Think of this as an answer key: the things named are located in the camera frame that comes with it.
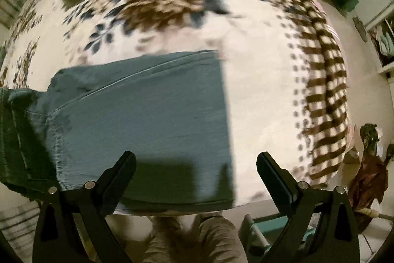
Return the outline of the blue denim jeans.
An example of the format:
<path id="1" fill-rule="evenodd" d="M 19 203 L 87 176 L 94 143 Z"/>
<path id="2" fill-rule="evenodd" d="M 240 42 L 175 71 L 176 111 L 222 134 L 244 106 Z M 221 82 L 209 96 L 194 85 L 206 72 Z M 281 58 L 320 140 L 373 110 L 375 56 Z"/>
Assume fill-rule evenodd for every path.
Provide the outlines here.
<path id="1" fill-rule="evenodd" d="M 214 51 L 58 71 L 44 92 L 1 89 L 1 182 L 41 199 L 80 188 L 120 156 L 137 168 L 127 210 L 213 211 L 234 201 L 221 62 Z"/>

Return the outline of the teal drying rack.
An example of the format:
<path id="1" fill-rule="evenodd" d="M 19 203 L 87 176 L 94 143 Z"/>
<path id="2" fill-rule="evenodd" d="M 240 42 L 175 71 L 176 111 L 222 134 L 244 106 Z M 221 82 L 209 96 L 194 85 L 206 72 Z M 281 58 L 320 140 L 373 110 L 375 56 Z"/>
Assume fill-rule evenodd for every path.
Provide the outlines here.
<path id="1" fill-rule="evenodd" d="M 304 236 L 298 247 L 296 258 L 302 258 L 311 246 L 321 214 L 313 214 Z M 288 224 L 289 218 L 282 214 L 272 214 L 261 218 L 253 218 L 246 214 L 240 230 L 239 238 L 245 250 L 248 262 L 260 262 L 280 238 Z"/>

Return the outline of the dark brown bag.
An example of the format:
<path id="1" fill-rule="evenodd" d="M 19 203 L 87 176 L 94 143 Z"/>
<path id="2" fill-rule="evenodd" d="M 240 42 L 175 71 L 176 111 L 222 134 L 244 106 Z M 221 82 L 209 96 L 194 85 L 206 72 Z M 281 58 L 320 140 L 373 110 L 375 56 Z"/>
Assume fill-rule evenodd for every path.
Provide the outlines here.
<path id="1" fill-rule="evenodd" d="M 357 232 L 360 234 L 368 227 L 372 218 L 360 213 L 360 210 L 371 209 L 376 200 L 382 203 L 385 191 L 389 187 L 387 160 L 383 161 L 377 155 L 379 134 L 377 125 L 366 123 L 360 129 L 363 141 L 363 159 L 358 173 L 350 184 L 348 198 L 354 213 Z"/>

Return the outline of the floral bed blanket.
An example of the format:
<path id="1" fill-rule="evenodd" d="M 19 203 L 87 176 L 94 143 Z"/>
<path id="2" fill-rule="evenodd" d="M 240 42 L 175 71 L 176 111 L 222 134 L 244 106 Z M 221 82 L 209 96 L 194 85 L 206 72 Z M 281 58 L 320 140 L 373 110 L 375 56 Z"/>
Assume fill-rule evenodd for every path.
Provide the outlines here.
<path id="1" fill-rule="evenodd" d="M 1 89 L 44 92 L 54 75 L 144 55 L 214 51 L 232 156 L 231 207 L 267 199 L 268 152 L 325 186 L 348 136 L 346 67 L 315 0 L 26 0 L 4 44 Z"/>

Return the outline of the grey slippers on floor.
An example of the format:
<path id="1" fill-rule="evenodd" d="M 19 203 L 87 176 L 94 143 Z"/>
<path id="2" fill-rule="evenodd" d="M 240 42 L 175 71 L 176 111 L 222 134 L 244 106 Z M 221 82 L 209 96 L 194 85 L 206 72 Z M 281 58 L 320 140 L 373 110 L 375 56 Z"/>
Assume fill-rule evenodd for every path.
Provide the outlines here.
<path id="1" fill-rule="evenodd" d="M 353 17 L 352 20 L 354 22 L 354 26 L 355 26 L 356 30 L 359 32 L 359 35 L 362 38 L 362 40 L 366 43 L 367 42 L 367 31 L 366 31 L 365 26 L 363 25 L 362 21 L 357 16 Z"/>

